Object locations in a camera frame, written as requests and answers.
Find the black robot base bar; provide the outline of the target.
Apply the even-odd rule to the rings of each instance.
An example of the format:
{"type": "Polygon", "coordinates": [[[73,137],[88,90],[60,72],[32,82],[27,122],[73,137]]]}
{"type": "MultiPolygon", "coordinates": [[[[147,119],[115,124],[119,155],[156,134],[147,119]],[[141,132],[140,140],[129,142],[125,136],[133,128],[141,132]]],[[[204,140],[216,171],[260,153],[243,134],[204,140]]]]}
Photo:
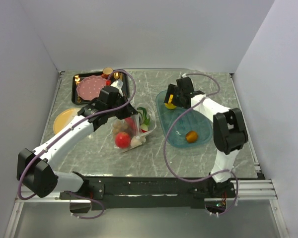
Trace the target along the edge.
{"type": "Polygon", "coordinates": [[[117,208],[167,208],[189,207],[204,209],[207,207],[205,198],[215,198],[222,195],[222,201],[232,198],[237,200],[238,184],[231,179],[223,183],[215,183],[213,179],[202,182],[185,182],[176,177],[97,177],[84,176],[87,186],[78,192],[62,192],[90,202],[87,208],[74,208],[71,212],[86,213],[90,210],[104,211],[117,208]],[[118,198],[116,195],[155,195],[175,194],[175,198],[145,197],[118,198]]]}

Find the red toy chili pepper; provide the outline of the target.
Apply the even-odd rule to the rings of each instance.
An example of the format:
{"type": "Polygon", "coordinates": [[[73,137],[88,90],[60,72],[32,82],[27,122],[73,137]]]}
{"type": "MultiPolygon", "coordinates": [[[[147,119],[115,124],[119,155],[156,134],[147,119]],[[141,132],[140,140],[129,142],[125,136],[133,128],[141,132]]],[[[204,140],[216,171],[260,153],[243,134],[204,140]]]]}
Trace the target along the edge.
{"type": "Polygon", "coordinates": [[[128,127],[132,130],[133,133],[137,131],[136,122],[132,117],[126,118],[125,122],[127,123],[128,127]]]}

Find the green toy long beans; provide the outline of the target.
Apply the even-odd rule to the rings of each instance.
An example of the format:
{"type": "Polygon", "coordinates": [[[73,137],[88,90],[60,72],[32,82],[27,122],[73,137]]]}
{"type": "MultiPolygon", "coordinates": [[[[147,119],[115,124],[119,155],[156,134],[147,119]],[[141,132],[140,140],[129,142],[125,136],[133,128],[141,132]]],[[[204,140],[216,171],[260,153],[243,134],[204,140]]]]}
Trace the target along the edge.
{"type": "Polygon", "coordinates": [[[137,107],[137,111],[140,114],[140,125],[145,124],[149,125],[150,124],[150,116],[144,107],[137,107]]]}

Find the white toy daikon radish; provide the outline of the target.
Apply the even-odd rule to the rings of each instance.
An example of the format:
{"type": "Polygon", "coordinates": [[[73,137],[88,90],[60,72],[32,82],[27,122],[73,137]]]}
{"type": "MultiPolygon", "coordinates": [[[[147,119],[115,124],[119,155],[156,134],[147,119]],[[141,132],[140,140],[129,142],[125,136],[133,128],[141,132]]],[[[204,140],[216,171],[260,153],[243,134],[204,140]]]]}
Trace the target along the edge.
{"type": "Polygon", "coordinates": [[[144,134],[146,132],[148,132],[149,128],[146,124],[141,124],[140,125],[140,133],[135,135],[132,139],[131,139],[131,143],[130,146],[132,148],[138,147],[140,145],[143,145],[146,142],[146,137],[144,136],[144,134]]]}

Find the orange toy tangerine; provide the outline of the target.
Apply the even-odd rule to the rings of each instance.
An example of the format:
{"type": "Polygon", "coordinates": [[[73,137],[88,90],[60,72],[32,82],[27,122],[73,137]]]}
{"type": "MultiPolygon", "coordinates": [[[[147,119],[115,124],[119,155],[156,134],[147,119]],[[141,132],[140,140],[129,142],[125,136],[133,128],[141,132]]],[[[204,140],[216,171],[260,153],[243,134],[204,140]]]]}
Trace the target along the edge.
{"type": "Polygon", "coordinates": [[[186,135],[185,135],[185,139],[188,143],[194,143],[197,141],[198,139],[198,134],[195,131],[189,131],[186,135]]]}

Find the yellow toy lemon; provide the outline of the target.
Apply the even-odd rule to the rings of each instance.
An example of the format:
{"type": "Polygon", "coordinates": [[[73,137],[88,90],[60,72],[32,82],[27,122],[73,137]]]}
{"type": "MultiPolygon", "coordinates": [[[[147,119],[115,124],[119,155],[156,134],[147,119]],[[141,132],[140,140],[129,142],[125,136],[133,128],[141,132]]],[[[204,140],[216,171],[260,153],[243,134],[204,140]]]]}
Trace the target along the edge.
{"type": "Polygon", "coordinates": [[[176,108],[175,105],[172,104],[172,99],[173,99],[173,94],[170,94],[169,95],[169,99],[168,99],[168,102],[167,103],[164,103],[165,107],[169,110],[173,110],[176,108]]]}

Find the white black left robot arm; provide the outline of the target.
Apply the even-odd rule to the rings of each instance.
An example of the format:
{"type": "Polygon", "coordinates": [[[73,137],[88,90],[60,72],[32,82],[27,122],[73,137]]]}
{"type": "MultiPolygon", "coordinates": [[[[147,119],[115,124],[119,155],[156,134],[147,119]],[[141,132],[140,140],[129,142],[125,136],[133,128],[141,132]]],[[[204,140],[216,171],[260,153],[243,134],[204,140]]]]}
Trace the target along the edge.
{"type": "Polygon", "coordinates": [[[137,115],[120,90],[113,86],[104,87],[99,96],[81,108],[73,120],[50,140],[33,150],[24,148],[18,154],[17,194],[21,200],[21,187],[30,189],[40,198],[53,191],[71,192],[77,199],[88,195],[89,187],[84,176],[72,172],[54,170],[57,163],[82,139],[97,131],[109,118],[126,119],[137,115]]]}

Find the red toy apple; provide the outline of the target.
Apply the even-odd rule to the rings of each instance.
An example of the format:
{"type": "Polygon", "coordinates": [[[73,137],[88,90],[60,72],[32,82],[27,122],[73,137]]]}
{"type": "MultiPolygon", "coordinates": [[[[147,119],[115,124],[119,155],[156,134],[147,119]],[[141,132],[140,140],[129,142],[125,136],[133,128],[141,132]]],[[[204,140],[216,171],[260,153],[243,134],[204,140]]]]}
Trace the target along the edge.
{"type": "Polygon", "coordinates": [[[131,137],[126,132],[119,132],[115,136],[115,144],[119,148],[128,148],[131,143],[131,137]]]}

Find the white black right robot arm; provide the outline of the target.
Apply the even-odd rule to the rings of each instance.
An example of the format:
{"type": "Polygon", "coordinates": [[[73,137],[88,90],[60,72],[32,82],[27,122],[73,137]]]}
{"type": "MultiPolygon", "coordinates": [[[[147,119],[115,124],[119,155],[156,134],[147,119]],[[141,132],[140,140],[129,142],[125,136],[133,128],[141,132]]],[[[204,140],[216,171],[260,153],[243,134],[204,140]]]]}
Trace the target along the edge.
{"type": "Polygon", "coordinates": [[[170,167],[166,149],[163,149],[165,164],[176,178],[185,182],[202,182],[213,179],[213,182],[207,186],[208,194],[212,197],[219,197],[224,193],[223,182],[228,181],[231,176],[235,176],[232,171],[234,161],[244,144],[248,142],[248,133],[241,109],[225,107],[210,98],[219,92],[220,85],[213,77],[203,73],[188,73],[177,79],[175,85],[168,85],[164,99],[167,104],[171,103],[178,108],[185,109],[171,124],[165,135],[165,142],[176,123],[191,111],[198,112],[213,123],[213,141],[217,148],[217,154],[211,174],[207,177],[191,180],[178,176],[170,167]],[[207,77],[217,85],[217,90],[209,94],[194,90],[190,75],[207,77]]]}

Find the clear polka dot zip bag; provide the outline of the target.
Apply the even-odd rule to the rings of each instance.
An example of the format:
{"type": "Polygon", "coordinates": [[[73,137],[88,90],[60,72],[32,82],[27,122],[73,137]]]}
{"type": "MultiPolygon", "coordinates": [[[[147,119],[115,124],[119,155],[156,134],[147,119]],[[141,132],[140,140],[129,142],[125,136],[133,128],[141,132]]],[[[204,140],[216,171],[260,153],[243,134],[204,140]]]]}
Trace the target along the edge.
{"type": "Polygon", "coordinates": [[[114,148],[122,152],[144,145],[156,129],[154,110],[148,103],[138,104],[136,110],[136,115],[112,123],[114,148]]]}

